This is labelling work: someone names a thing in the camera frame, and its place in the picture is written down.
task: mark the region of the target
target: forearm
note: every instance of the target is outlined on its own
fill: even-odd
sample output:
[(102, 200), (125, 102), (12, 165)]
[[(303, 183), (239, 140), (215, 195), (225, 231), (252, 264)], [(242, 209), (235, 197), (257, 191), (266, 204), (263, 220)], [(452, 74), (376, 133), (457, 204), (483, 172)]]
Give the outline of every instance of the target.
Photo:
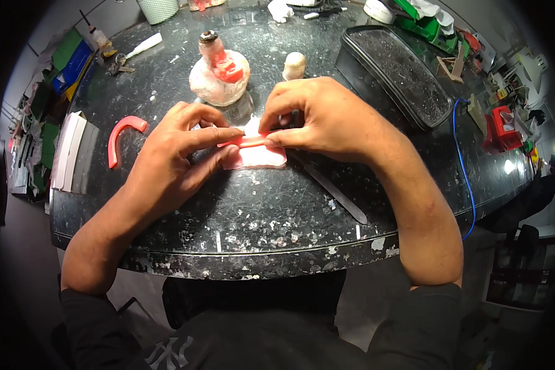
[(62, 290), (100, 295), (113, 281), (119, 260), (151, 221), (122, 187), (72, 238), (62, 265)]
[(460, 285), (463, 249), (454, 215), (411, 142), (387, 124), (371, 159), (391, 202), (401, 262), (415, 285)]

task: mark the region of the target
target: blue bin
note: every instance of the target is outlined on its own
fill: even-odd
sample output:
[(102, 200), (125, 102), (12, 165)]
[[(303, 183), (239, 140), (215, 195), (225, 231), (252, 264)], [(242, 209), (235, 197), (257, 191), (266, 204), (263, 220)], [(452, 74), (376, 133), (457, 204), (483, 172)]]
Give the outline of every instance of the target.
[(57, 77), (51, 82), (58, 94), (64, 93), (67, 88), (76, 82), (84, 65), (89, 60), (90, 55), (92, 55), (92, 49), (88, 46), (86, 41), (82, 40), (76, 47), (76, 50), (74, 50), (74, 54), (71, 56), (68, 64), (66, 64), (66, 67), (60, 72), (64, 76), (66, 82), (62, 84)]

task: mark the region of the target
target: knife blade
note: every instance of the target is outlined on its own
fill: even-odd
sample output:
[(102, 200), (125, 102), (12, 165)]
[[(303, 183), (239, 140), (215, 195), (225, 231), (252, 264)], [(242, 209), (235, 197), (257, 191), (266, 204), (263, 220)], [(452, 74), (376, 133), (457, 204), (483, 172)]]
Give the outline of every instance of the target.
[(304, 170), (308, 172), (325, 190), (331, 194), (335, 200), (337, 200), (343, 208), (345, 208), (360, 224), (367, 224), (368, 218), (366, 214), (359, 209), (354, 202), (350, 201), (349, 198), (335, 186), (331, 181), (329, 181), (325, 176), (316, 170), (315, 167), (307, 160), (304, 160), (299, 155), (295, 154), (294, 151), (289, 150), (288, 155), (296, 159), (304, 167)]

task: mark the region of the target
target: blue cord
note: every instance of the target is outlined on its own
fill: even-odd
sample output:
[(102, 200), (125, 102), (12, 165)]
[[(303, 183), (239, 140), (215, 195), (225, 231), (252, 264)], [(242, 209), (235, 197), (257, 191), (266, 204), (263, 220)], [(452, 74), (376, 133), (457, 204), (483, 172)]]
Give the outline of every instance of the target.
[(475, 218), (476, 218), (476, 215), (477, 215), (477, 211), (475, 209), (475, 199), (473, 198), (473, 190), (471, 189), (471, 184), (469, 183), (469, 178), (466, 175), (465, 162), (462, 159), (462, 154), (460, 154), (459, 140), (456, 138), (456, 108), (459, 105), (459, 102), (465, 102), (466, 104), (470, 104), (471, 102), (466, 100), (466, 99), (463, 99), (463, 98), (458, 98), (456, 100), (456, 102), (454, 102), (454, 109), (452, 109), (452, 135), (454, 136), (454, 143), (456, 144), (456, 151), (459, 153), (460, 167), (463, 170), (463, 175), (465, 177), (466, 187), (469, 190), (469, 195), (471, 196), (471, 205), (473, 206), (473, 222), (471, 223), (471, 228), (469, 229), (469, 232), (466, 233), (465, 237), (463, 238), (463, 241), (464, 241), (466, 238), (469, 237), (469, 235), (473, 231), (473, 228), (475, 227)]

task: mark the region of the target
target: scratched black tabletop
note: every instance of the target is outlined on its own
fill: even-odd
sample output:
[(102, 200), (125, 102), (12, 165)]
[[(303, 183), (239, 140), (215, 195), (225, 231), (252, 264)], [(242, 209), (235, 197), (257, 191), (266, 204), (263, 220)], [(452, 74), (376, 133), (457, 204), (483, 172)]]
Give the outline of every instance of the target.
[[(156, 32), (163, 41), (130, 59), (133, 73), (111, 77), (93, 62), (80, 83), (70, 111), (82, 110), (99, 131), (84, 173), (86, 194), (51, 190), (52, 243), (65, 249), (70, 239), (124, 183), (148, 133), (178, 101), (192, 102), (191, 67), (200, 58), (201, 32), (215, 30), (226, 48), (242, 53), (251, 65), (247, 88), (254, 115), (260, 117), (267, 96), (282, 80), (286, 55), (306, 55), (306, 77), (330, 76), (350, 88), (334, 63), (340, 37), (349, 27), (369, 24), (361, 7), (329, 18), (304, 20), (295, 14), (274, 22), (267, 2), (232, 1), (204, 12), (178, 11), (156, 25), (124, 30), (112, 38), (128, 53)], [(440, 50), (393, 28), (436, 71)], [(485, 88), (480, 77), (465, 69), (464, 85), (438, 80), (452, 100)], [(381, 111), (386, 117), (390, 114)], [(108, 167), (107, 142), (115, 123), (127, 115), (148, 121), (140, 133), (126, 129), (118, 138), (121, 166)], [(394, 122), (405, 126), (407, 122)], [(493, 156), (481, 148), (481, 134), (466, 109), (457, 117), (457, 133), (471, 182), (477, 218), (515, 196), (532, 179), (527, 158), (518, 150)], [(408, 132), (442, 190), (465, 234), (472, 221), (471, 200), (460, 169), (451, 131), (451, 117), (434, 131)], [(204, 155), (197, 153), (193, 160)], [(209, 279), (276, 278), (338, 270), (398, 254), (395, 218), (382, 185), (368, 167), (339, 163), (309, 154), (313, 166), (351, 199), (368, 217), (359, 224), (302, 166), (289, 159), (282, 169), (241, 169), (215, 174), (181, 209), (152, 224), (127, 250), (121, 268), (175, 277)], [(509, 160), (514, 170), (505, 171)]]

